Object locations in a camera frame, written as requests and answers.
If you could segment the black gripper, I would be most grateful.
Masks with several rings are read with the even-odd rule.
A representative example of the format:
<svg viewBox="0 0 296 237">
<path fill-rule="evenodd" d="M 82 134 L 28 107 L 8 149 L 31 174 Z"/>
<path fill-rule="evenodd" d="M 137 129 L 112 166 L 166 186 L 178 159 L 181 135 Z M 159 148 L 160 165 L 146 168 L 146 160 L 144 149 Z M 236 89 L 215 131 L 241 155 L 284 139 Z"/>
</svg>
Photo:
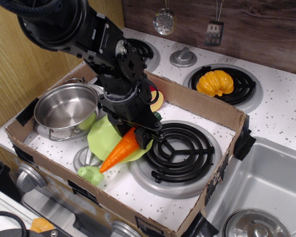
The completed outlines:
<svg viewBox="0 0 296 237">
<path fill-rule="evenodd" d="M 140 149 L 145 150 L 152 139 L 163 138 L 162 124 L 151 111 L 151 91 L 131 90 L 126 95 L 104 91 L 99 95 L 102 109 L 108 113 L 108 120 L 120 137 L 132 127 Z"/>
</svg>

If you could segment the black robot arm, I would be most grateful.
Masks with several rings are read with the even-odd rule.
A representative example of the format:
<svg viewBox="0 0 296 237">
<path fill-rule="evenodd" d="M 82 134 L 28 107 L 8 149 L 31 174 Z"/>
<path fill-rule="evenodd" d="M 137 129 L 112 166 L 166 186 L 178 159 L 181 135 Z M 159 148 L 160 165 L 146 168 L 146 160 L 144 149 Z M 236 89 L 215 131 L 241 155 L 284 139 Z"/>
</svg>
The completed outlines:
<svg viewBox="0 0 296 237">
<path fill-rule="evenodd" d="M 163 139 L 162 124 L 151 111 L 154 84 L 146 63 L 123 32 L 86 0 L 0 0 L 17 15 L 25 36 L 37 46 L 78 58 L 98 76 L 102 109 L 120 136 L 133 127 L 139 147 Z"/>
</svg>

